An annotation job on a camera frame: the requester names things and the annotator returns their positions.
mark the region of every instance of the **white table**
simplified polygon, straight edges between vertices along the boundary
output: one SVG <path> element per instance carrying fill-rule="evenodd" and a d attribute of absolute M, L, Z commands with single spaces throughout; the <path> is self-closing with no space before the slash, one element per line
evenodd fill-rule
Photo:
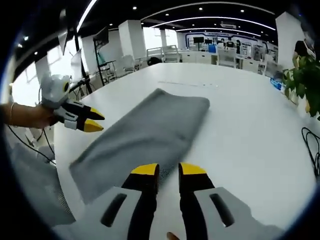
<path fill-rule="evenodd" d="M 209 64 L 160 63 L 124 76 L 82 101 L 105 115 L 99 123 L 107 129 L 156 88 L 210 100 L 184 161 L 204 168 L 216 187 L 249 205 L 258 221 L 288 227 L 310 199 L 315 179 L 300 133 L 304 120 L 269 78 Z M 54 131 L 58 176 L 78 219 L 84 204 L 69 165 L 103 132 L 74 131 L 60 123 Z M 167 231 L 186 237 L 178 192 L 177 168 L 157 196 L 151 239 L 165 239 Z"/>

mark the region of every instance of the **window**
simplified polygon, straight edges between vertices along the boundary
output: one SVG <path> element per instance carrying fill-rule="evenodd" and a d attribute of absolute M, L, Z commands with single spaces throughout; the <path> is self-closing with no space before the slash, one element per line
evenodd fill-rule
<path fill-rule="evenodd" d="M 82 48 L 82 41 L 79 38 L 79 47 Z M 60 46 L 48 51 L 48 63 L 51 75 L 70 75 L 72 79 L 74 78 L 74 72 L 71 68 L 71 59 L 77 53 L 76 43 L 74 38 L 66 43 L 64 56 L 62 56 L 62 51 Z M 83 63 L 84 70 L 88 72 L 88 66 L 85 58 L 84 51 L 81 51 L 81 59 Z"/>
<path fill-rule="evenodd" d="M 61 49 L 60 47 L 55 47 L 48 51 L 47 58 L 48 58 L 48 64 L 53 64 L 54 62 L 58 61 L 61 58 Z"/>
<path fill-rule="evenodd" d="M 13 100 L 21 105 L 34 107 L 39 103 L 39 88 L 36 65 L 33 62 L 14 81 L 12 85 Z"/>
<path fill-rule="evenodd" d="M 166 39 L 166 45 L 176 45 L 178 48 L 178 38 L 177 38 L 177 32 L 175 30 L 166 29 L 165 30 L 165 39 Z"/>
<path fill-rule="evenodd" d="M 26 68 L 26 78 L 27 81 L 31 81 L 37 76 L 36 64 L 33 62 L 30 66 Z"/>
<path fill-rule="evenodd" d="M 143 28 L 143 36 L 145 42 L 145 49 L 154 49 L 162 47 L 161 32 L 159 28 Z"/>

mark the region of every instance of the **potted plant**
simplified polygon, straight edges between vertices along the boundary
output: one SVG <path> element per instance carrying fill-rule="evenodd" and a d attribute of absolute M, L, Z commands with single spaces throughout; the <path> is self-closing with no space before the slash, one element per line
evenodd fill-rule
<path fill-rule="evenodd" d="M 306 98 L 306 111 L 311 117 L 320 112 L 320 62 L 310 56 L 299 59 L 299 67 L 283 71 L 284 94 Z"/>

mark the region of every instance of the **computer monitor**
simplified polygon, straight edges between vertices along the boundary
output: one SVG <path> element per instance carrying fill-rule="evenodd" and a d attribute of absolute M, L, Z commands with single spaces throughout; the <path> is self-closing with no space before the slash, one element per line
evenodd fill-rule
<path fill-rule="evenodd" d="M 80 49 L 79 51 L 76 52 L 76 54 L 71 58 L 71 68 L 73 71 L 73 76 L 72 76 L 72 83 L 76 83 L 82 79 L 82 73 L 81 73 L 81 52 L 82 50 Z"/>
<path fill-rule="evenodd" d="M 202 44 L 205 42 L 205 38 L 203 36 L 197 36 L 193 38 L 193 43 Z"/>
<path fill-rule="evenodd" d="M 96 47 L 97 52 L 104 45 L 109 43 L 109 29 L 108 27 L 103 28 L 99 31 L 95 36 L 93 36 L 94 45 Z"/>
<path fill-rule="evenodd" d="M 62 51 L 62 55 L 64 55 L 66 45 L 67 45 L 67 37 L 68 37 L 68 20 L 67 20 L 67 14 L 65 9 L 63 9 L 60 12 L 59 21 L 60 23 L 59 23 L 58 39 L 59 39 L 59 45 Z"/>

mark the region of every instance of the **screen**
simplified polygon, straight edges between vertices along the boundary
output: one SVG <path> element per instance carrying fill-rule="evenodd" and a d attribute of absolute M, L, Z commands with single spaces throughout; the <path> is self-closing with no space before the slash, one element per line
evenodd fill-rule
<path fill-rule="evenodd" d="M 72 83 L 76 83 L 82 79 L 81 72 L 81 49 L 71 58 L 71 68 L 73 71 Z"/>
<path fill-rule="evenodd" d="M 194 37 L 193 38 L 193 42 L 195 44 L 201 44 L 205 41 L 205 38 L 203 36 L 199 36 L 199 37 Z"/>
<path fill-rule="evenodd" d="M 108 27 L 103 28 L 100 32 L 98 32 L 95 36 L 93 36 L 94 44 L 99 50 L 104 45 L 109 43 L 109 29 Z"/>

